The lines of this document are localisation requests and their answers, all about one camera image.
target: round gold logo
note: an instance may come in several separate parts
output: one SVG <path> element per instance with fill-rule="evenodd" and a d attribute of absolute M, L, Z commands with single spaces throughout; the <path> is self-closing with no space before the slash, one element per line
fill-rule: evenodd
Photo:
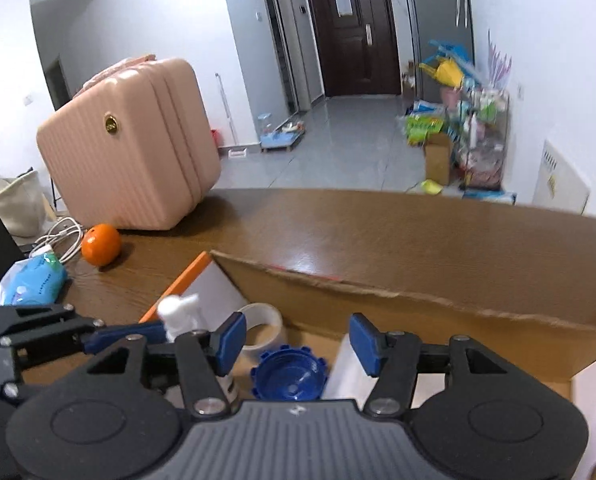
<path fill-rule="evenodd" d="M 118 121 L 116 121 L 116 118 L 113 115 L 108 115 L 105 118 L 105 128 L 110 135 L 118 133 Z"/>

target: pink suitcase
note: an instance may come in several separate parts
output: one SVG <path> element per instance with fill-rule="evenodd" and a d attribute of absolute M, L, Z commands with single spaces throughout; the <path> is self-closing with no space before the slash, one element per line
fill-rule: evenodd
<path fill-rule="evenodd" d="M 220 176 L 195 73 L 182 59 L 121 66 L 58 110 L 36 139 L 85 226 L 170 229 Z"/>

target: orange ball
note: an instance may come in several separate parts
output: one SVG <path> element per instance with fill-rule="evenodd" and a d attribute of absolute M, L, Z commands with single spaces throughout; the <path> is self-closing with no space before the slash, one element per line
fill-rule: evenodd
<path fill-rule="evenodd" d="M 122 248 L 120 233 L 109 224 L 92 227 L 82 239 L 82 257 L 91 265 L 104 267 L 113 262 Z"/>

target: wooden table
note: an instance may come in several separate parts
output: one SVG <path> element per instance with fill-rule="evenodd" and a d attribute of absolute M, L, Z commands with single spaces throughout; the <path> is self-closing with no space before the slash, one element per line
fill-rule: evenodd
<path fill-rule="evenodd" d="M 569 214 L 402 193 L 218 190 L 175 229 L 123 239 L 109 269 L 70 265 L 66 301 L 82 315 L 136 322 L 201 251 L 217 249 L 465 308 L 596 324 L 596 219 Z"/>

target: bottle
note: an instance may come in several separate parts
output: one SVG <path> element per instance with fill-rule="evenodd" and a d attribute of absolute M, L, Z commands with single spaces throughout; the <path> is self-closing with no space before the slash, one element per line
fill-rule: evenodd
<path fill-rule="evenodd" d="M 209 330 L 209 325 L 199 307 L 197 294 L 184 298 L 172 294 L 162 298 L 158 303 L 158 317 L 165 325 L 169 342 L 174 342 L 176 337 L 192 330 Z M 238 397 L 238 386 L 233 381 L 232 374 L 224 377 L 216 376 L 216 380 L 227 400 L 233 403 Z M 176 407 L 182 407 L 179 387 L 177 387 L 177 390 L 177 392 L 167 394 L 167 397 Z"/>

